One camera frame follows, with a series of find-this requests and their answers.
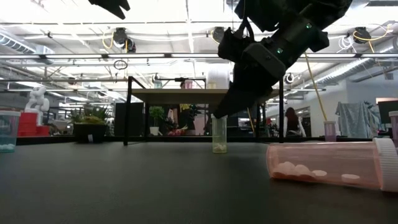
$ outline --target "table leg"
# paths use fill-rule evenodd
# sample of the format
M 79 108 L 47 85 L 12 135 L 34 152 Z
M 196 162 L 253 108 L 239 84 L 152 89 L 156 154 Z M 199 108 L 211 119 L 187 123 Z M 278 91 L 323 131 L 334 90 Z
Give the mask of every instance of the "table leg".
M 127 80 L 127 100 L 126 100 L 126 114 L 124 117 L 124 140 L 123 145 L 127 146 L 129 141 L 129 123 L 130 123 L 130 109 L 131 109 L 131 89 L 132 77 L 129 76 Z

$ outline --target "metal beam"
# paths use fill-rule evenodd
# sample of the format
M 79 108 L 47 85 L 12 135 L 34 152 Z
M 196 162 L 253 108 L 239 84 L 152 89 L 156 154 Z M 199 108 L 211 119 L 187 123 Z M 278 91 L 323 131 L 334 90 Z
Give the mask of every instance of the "metal beam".
M 57 83 L 57 82 L 127 82 L 127 79 L 86 79 L 86 80 L 81 80 L 81 79 L 76 79 L 76 80 L 67 80 L 67 79 L 53 79 L 53 80 L 16 80 L 16 79 L 2 79 L 0 80 L 0 83 L 2 82 L 37 82 L 37 83 Z

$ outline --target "yellow cable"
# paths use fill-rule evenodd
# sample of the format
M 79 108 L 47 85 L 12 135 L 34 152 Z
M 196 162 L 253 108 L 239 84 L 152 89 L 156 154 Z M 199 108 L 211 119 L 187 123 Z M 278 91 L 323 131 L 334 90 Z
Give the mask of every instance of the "yellow cable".
M 322 103 L 322 100 L 321 100 L 321 96 L 319 95 L 319 92 L 318 92 L 317 84 L 315 83 L 315 80 L 313 79 L 313 74 L 312 74 L 312 71 L 311 71 L 310 62 L 308 61 L 308 55 L 307 55 L 306 52 L 304 52 L 304 55 L 305 55 L 305 60 L 307 61 L 307 67 L 308 67 L 308 71 L 310 72 L 312 84 L 313 84 L 313 87 L 315 89 L 315 92 L 317 93 L 319 105 L 321 106 L 323 118 L 325 119 L 325 121 L 328 121 L 328 118 L 326 117 L 325 110 L 323 109 L 323 103 Z
M 102 44 L 103 44 L 104 47 L 107 48 L 107 49 L 111 49 L 112 46 L 113 46 L 113 34 L 114 34 L 114 32 L 112 32 L 112 39 L 111 39 L 111 45 L 110 45 L 110 46 L 107 46 L 107 45 L 105 44 L 105 33 L 104 33 L 103 36 L 102 36 Z
M 368 43 L 369 43 L 369 46 L 371 46 L 372 52 L 374 53 L 374 49 L 373 49 L 372 43 L 370 41 Z
M 390 32 L 390 25 L 387 26 L 387 30 L 386 33 L 384 35 L 382 35 L 381 37 L 378 38 L 374 38 L 374 39 L 365 39 L 365 38 L 361 38 L 361 37 L 357 37 L 355 34 L 357 33 L 357 31 L 355 31 L 353 33 L 353 36 L 359 40 L 364 40 L 364 41 L 375 41 L 375 40 L 380 40 L 381 38 L 384 38 L 388 33 Z
M 375 53 L 371 41 L 369 41 L 368 43 L 369 43 L 369 46 L 371 47 L 372 52 Z
M 253 122 L 251 121 L 251 115 L 250 115 L 249 108 L 248 108 L 248 115 L 249 115 L 249 119 L 250 119 L 251 130 L 253 131 L 253 136 L 254 136 L 255 135 L 254 126 L 253 126 Z

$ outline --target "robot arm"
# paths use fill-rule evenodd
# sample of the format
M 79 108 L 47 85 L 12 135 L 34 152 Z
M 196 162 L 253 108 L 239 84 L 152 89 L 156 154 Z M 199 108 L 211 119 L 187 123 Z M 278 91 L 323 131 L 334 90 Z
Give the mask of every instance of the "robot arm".
M 243 20 L 236 32 L 229 28 L 218 47 L 221 58 L 235 62 L 234 83 L 214 115 L 231 115 L 269 95 L 297 59 L 310 48 L 329 46 L 322 30 L 343 17 L 352 0 L 240 0 L 235 13 Z M 254 41 L 248 18 L 260 28 L 276 32 Z M 243 37 L 247 28 L 250 36 Z

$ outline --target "gray cloth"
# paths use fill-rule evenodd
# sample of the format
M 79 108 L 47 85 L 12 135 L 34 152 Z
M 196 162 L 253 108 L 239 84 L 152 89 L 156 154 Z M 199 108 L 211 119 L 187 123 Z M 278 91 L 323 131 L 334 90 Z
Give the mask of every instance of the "gray cloth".
M 373 138 L 371 131 L 377 126 L 376 114 L 364 103 L 338 103 L 336 115 L 340 116 L 340 131 L 349 138 Z

